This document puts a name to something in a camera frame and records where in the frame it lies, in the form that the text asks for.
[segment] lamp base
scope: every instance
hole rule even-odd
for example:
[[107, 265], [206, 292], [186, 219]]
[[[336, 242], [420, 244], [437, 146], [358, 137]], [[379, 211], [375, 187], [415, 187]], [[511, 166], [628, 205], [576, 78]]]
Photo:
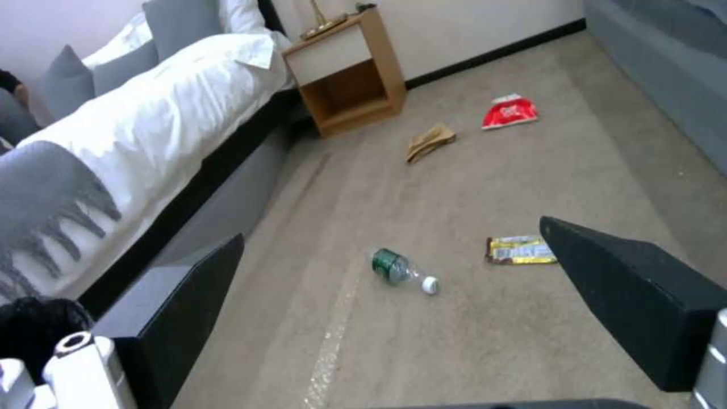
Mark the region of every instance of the lamp base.
[[330, 30], [331, 28], [345, 22], [348, 20], [347, 14], [342, 14], [333, 20], [328, 20], [324, 24], [319, 25], [318, 27], [311, 28], [310, 30], [305, 31], [303, 34], [300, 35], [301, 40], [308, 40], [312, 39], [313, 37], [323, 34], [326, 31]]

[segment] plastic bottle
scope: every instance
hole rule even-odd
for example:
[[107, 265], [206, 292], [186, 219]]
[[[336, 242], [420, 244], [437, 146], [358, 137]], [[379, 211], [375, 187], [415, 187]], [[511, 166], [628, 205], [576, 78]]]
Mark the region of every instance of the plastic bottle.
[[386, 282], [399, 285], [405, 282], [417, 282], [422, 291], [434, 295], [439, 291], [439, 280], [425, 276], [408, 258], [389, 249], [381, 248], [369, 253], [371, 268]]

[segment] red chip bag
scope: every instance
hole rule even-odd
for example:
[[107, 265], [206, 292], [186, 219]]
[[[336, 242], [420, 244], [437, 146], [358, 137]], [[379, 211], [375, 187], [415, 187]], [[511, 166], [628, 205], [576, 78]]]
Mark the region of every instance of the red chip bag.
[[494, 106], [482, 120], [483, 130], [494, 130], [514, 124], [536, 121], [538, 110], [529, 99], [510, 94], [492, 100]]

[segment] white bedsheet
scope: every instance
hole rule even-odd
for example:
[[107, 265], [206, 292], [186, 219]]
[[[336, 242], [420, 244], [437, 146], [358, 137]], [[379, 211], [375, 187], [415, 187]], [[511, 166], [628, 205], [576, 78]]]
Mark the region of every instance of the white bedsheet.
[[75, 262], [45, 239], [61, 279], [23, 254], [14, 255], [16, 267], [43, 294], [81, 295], [146, 232], [202, 160], [289, 86], [282, 44], [276, 41], [281, 37], [274, 41], [264, 34], [201, 40], [23, 141], [47, 140], [76, 155], [104, 183], [122, 216], [114, 222], [87, 209], [106, 231], [103, 239], [61, 222], [82, 254]]

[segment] nightstand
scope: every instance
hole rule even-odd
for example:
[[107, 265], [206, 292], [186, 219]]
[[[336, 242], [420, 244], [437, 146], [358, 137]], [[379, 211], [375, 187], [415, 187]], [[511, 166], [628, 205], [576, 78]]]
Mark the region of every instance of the nightstand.
[[321, 136], [395, 116], [406, 88], [378, 10], [283, 53]]

